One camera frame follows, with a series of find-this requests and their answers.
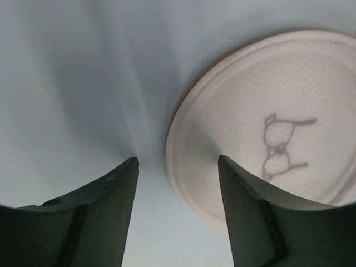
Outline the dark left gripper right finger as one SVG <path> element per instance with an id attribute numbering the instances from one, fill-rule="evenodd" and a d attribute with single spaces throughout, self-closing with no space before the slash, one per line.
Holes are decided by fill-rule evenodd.
<path id="1" fill-rule="evenodd" d="M 355 205 L 321 204 L 218 160 L 235 266 L 354 266 Z"/>

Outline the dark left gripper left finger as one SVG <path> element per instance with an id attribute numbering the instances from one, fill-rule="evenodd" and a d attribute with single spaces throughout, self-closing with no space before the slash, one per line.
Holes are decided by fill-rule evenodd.
<path id="1" fill-rule="evenodd" d="M 1 265 L 121 266 L 138 175 L 131 157 L 40 206 L 1 206 Z"/>

